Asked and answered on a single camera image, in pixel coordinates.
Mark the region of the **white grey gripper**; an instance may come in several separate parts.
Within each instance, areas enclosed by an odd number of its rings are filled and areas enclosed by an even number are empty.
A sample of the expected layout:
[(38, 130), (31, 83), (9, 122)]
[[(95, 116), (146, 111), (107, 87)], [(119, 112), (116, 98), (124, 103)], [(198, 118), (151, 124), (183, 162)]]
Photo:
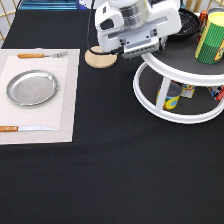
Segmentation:
[(107, 0), (95, 12), (101, 50), (126, 59), (157, 51), (180, 31), (179, 8), (180, 0)]

